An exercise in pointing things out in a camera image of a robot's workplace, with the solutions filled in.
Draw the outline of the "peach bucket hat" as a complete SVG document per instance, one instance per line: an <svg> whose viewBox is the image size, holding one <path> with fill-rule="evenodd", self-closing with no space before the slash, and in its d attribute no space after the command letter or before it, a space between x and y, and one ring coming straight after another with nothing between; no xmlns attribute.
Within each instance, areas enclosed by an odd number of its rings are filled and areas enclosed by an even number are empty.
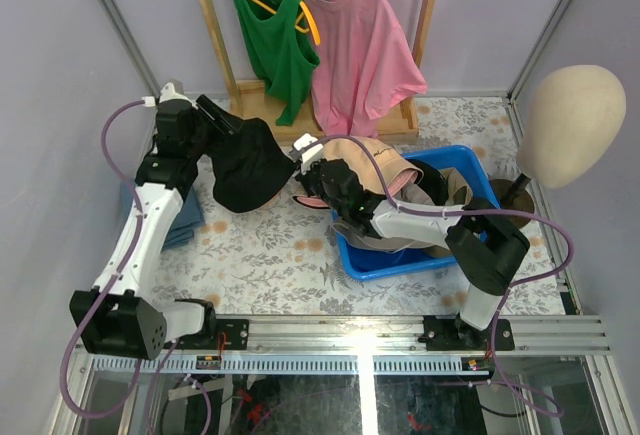
<svg viewBox="0 0 640 435"><path fill-rule="evenodd" d="M324 160L342 159L354 171L365 190L384 195L379 174L385 186L405 169L418 169L393 147L366 137L336 138L322 143Z"/></svg>

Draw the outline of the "pink bucket hat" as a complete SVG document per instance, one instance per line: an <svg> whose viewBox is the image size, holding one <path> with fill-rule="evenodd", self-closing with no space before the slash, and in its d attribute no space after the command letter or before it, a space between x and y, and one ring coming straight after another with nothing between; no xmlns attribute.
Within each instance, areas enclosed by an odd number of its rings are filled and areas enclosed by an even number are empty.
<svg viewBox="0 0 640 435"><path fill-rule="evenodd" d="M396 175L393 180L387 185L389 192L392 195L396 195L400 190L410 182L416 182L422 172L419 169L405 169L399 175ZM307 195L303 191L296 192L292 199L299 205L302 205L311 209L329 209L329 206L322 201L318 196Z"/></svg>

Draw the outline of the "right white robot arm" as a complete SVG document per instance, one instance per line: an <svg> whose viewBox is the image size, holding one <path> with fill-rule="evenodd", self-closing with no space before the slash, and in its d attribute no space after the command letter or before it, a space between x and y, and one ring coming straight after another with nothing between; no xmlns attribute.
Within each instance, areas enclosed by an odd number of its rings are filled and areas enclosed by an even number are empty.
<svg viewBox="0 0 640 435"><path fill-rule="evenodd" d="M333 209L350 231L376 241L400 239L447 249L469 282L467 298L454 318L426 317L419 341L436 351L485 350L491 323L529 242L489 201L427 208L366 190L343 160L315 161L296 175L304 189Z"/></svg>

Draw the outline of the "black bucket hat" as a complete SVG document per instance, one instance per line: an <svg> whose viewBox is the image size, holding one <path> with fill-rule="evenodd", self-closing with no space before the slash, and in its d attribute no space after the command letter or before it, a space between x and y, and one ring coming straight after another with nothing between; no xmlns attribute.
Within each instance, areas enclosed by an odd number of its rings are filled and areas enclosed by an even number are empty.
<svg viewBox="0 0 640 435"><path fill-rule="evenodd" d="M214 200L233 213L263 207L288 183L295 163L282 151L267 123L260 118L230 117L234 132L220 135L209 146Z"/></svg>

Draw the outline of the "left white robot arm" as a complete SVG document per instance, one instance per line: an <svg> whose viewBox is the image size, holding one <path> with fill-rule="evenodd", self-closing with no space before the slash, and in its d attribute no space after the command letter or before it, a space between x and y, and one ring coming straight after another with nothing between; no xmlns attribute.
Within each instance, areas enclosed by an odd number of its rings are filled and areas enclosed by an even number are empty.
<svg viewBox="0 0 640 435"><path fill-rule="evenodd" d="M123 231L92 288L75 291L70 301L76 336L92 354L153 360L173 340L201 350L218 343L212 303L178 299L158 310L150 302L151 278L197 178L200 158L239 128L231 114L204 95L196 100L163 95L151 102L156 133L135 177L123 179L132 195Z"/></svg>

